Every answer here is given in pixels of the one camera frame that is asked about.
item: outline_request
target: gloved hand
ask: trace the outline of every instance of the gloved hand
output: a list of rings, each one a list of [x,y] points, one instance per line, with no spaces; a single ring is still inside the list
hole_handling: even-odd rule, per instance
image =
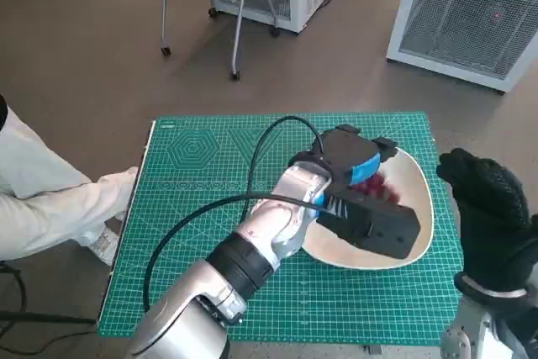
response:
[[[464,272],[483,288],[524,288],[538,262],[538,216],[529,216],[520,181],[496,161],[463,149],[440,157],[461,215]]]

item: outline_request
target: chair leg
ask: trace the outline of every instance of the chair leg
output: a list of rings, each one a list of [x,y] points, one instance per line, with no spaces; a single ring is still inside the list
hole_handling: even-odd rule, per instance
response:
[[[273,24],[272,24],[273,27],[272,27],[272,30],[271,30],[271,35],[273,37],[277,37],[280,34],[280,31],[278,30],[277,12],[275,11],[275,7],[272,4],[272,0],[266,0],[266,1],[267,1],[267,4],[269,5],[269,9],[271,10],[272,21],[273,21]]]
[[[237,13],[237,25],[235,26],[235,38],[234,38],[234,51],[232,53],[232,80],[239,81],[240,73],[237,70],[237,53],[239,50],[239,41],[241,36],[241,23],[243,21],[243,7],[245,6],[245,0],[239,2],[239,12]]]
[[[166,0],[162,0],[161,52],[165,58],[171,55],[170,48],[166,44]]]

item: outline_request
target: grid lines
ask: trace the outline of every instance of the grid lines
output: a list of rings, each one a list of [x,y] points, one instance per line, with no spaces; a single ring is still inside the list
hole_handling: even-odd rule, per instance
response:
[[[456,312],[459,293],[452,278],[462,268],[462,256],[446,187],[435,174],[438,155],[427,116],[299,115],[319,131],[347,123],[362,128],[367,138],[396,140],[420,164],[430,185],[434,240],[425,256],[414,264],[377,272],[331,267],[300,251],[287,259],[248,302],[243,324],[229,329],[231,339],[438,345],[441,331]],[[193,210],[245,191],[245,150],[252,152],[256,145],[252,136],[280,117],[190,116],[156,121],[105,298],[100,335],[132,335],[143,315],[142,280],[153,249],[179,219]],[[312,143],[311,132],[299,123],[288,122],[279,129],[256,168],[256,191],[271,191],[289,158]],[[197,143],[197,134],[203,132],[208,136],[200,136]],[[189,141],[180,145],[178,138]],[[196,153],[203,154],[203,166],[191,158]],[[242,203],[236,203],[208,212],[176,235],[156,263],[152,303],[178,274],[207,256],[237,226],[241,207]]]

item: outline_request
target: hexagon pattern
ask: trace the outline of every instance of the hexagon pattern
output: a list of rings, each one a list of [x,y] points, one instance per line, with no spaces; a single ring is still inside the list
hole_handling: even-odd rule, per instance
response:
[[[200,170],[218,151],[219,143],[210,130],[183,130],[168,147],[168,154],[179,170]]]

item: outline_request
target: black cable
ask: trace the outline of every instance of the black cable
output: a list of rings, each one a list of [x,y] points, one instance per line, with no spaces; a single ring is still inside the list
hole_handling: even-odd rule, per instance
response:
[[[18,290],[20,292],[20,306],[19,306],[18,311],[19,313],[25,313],[28,306],[28,294],[26,292],[26,285],[24,284],[24,280],[20,276],[20,270],[9,266],[4,261],[0,261],[0,273],[7,273],[10,275],[13,275],[13,277],[15,278],[15,282],[17,283]],[[13,328],[15,324],[17,324],[17,321],[11,321],[2,330],[0,330],[0,339],[2,339]],[[7,346],[0,346],[0,351],[4,351],[12,355],[19,355],[19,356],[37,356],[43,353],[44,351],[46,351],[51,345],[55,344],[58,341],[62,341],[67,338],[72,338],[74,336],[82,336],[82,335],[89,335],[89,334],[95,334],[95,331],[84,331],[84,332],[76,332],[73,334],[61,335],[48,341],[37,351],[20,351],[18,349],[9,348]]]
[[[5,262],[1,262],[0,273],[8,273],[10,275],[13,275],[13,277],[15,278],[15,282],[17,283],[19,293],[20,293],[20,306],[19,306],[18,311],[19,313],[26,312],[26,307],[28,305],[28,294],[26,293],[26,286],[24,285],[24,281],[20,276],[20,270],[9,266]],[[13,328],[15,324],[16,324],[16,321],[11,321],[2,330],[0,330],[0,340]]]
[[[266,131],[261,135],[260,140],[258,140],[258,144],[256,145],[256,148],[254,149],[254,154],[252,155],[252,160],[251,160],[251,166],[249,167],[248,178],[246,180],[246,191],[245,191],[245,193],[249,193],[252,190],[252,181],[254,180],[254,170],[256,168],[256,163],[258,161],[258,156],[260,155],[261,148],[262,148],[263,144],[265,143],[265,141],[267,139],[267,136],[269,136],[269,134],[279,124],[281,124],[282,122],[285,122],[285,121],[298,121],[301,124],[305,124],[306,126],[308,126],[309,129],[314,134],[316,140],[318,141],[319,151],[321,152],[322,155],[324,154],[324,146],[323,146],[323,141],[321,140],[321,135],[319,134],[318,130],[307,119],[297,117],[295,115],[287,115],[285,117],[277,119],[275,122],[273,122],[271,125],[269,125],[269,127],[266,129]],[[249,211],[249,202],[250,202],[249,199],[245,200],[245,204],[243,205],[243,211],[241,212],[241,218],[240,218],[239,223],[243,222],[246,219],[246,215],[248,214],[248,211]]]
[[[168,231],[168,233],[166,233],[166,235],[159,242],[159,245],[153,250],[153,253],[151,254],[151,258],[145,269],[144,285],[142,287],[142,302],[144,304],[145,312],[147,312],[150,309],[150,283],[151,283],[151,274],[153,273],[153,267],[155,266],[157,262],[157,258],[159,258],[159,255],[161,254],[162,250],[165,248],[166,244],[168,244],[168,242],[171,240],[171,238],[179,230],[181,230],[186,224],[196,219],[198,216],[205,214],[209,210],[227,205],[229,203],[234,203],[234,202],[243,201],[243,200],[250,201],[251,199],[272,199],[275,201],[293,203],[295,205],[302,206],[309,209],[314,209],[319,212],[332,214],[330,210],[322,206],[314,205],[313,203],[304,202],[295,198],[284,197],[282,195],[275,195],[273,193],[243,193],[241,195],[235,195],[233,197],[223,198],[223,199],[220,199],[219,201],[208,203],[207,205],[202,206],[200,209],[195,210],[194,212],[192,212],[185,218],[181,219],[170,231]]]
[[[65,339],[67,339],[67,338],[72,338],[72,337],[75,337],[75,336],[90,335],[90,334],[95,334],[95,333],[96,333],[96,331],[83,331],[83,332],[74,332],[72,334],[57,336],[56,338],[53,338],[52,340],[50,340],[49,342],[44,344],[37,351],[19,351],[17,349],[13,349],[13,348],[7,348],[6,346],[0,346],[0,351],[11,353],[12,355],[37,356],[37,355],[40,355],[41,353],[43,353],[44,351],[46,351],[47,349],[49,349],[49,347],[51,345],[55,344],[56,342],[63,341]]]

